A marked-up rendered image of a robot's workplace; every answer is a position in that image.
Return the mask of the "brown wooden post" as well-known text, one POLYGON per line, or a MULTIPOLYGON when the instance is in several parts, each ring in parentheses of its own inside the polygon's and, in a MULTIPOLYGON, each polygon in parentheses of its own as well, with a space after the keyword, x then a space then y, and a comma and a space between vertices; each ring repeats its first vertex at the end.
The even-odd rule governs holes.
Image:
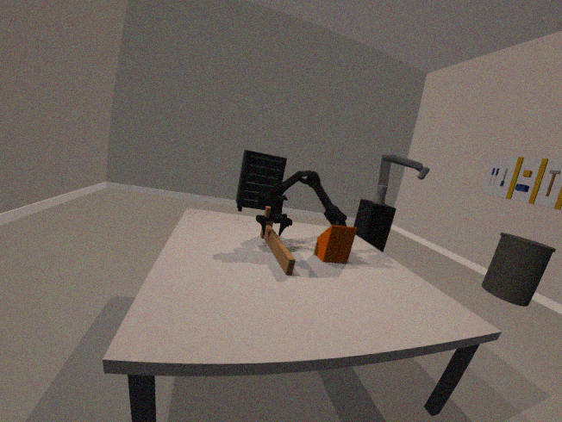
MULTIPOLYGON (((265 214, 264 214, 264 216, 265 216, 266 218, 269 218, 270 212, 271 212, 271 207, 265 206, 265 214)), ((272 227, 272 225, 273 225, 273 221, 266 221, 265 223, 266 223, 266 225, 270 225, 271 227, 272 227)), ((262 239, 264 239, 264 235, 263 235, 262 228, 261 228, 260 237, 261 237, 262 239)))

